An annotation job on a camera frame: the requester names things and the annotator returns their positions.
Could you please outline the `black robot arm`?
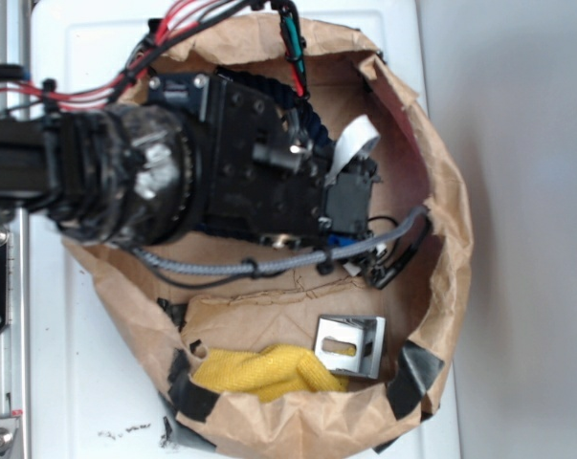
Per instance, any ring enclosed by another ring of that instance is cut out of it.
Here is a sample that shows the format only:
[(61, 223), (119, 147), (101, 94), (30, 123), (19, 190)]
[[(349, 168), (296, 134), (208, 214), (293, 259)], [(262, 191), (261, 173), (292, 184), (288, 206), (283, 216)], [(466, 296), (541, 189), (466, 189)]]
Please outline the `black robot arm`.
[(40, 212), (82, 244), (191, 231), (317, 244), (332, 231), (332, 143), (306, 98), (220, 68), (154, 77), (141, 105), (0, 119), (0, 226)]

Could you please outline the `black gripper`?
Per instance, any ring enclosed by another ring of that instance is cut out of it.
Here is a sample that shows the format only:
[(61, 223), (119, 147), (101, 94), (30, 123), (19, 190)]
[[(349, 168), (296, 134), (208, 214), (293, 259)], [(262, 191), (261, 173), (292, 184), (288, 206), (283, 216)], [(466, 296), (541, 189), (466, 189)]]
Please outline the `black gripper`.
[(191, 163), (182, 230), (270, 245), (318, 245), (332, 151), (311, 105), (246, 72), (157, 75), (147, 102), (183, 124)]

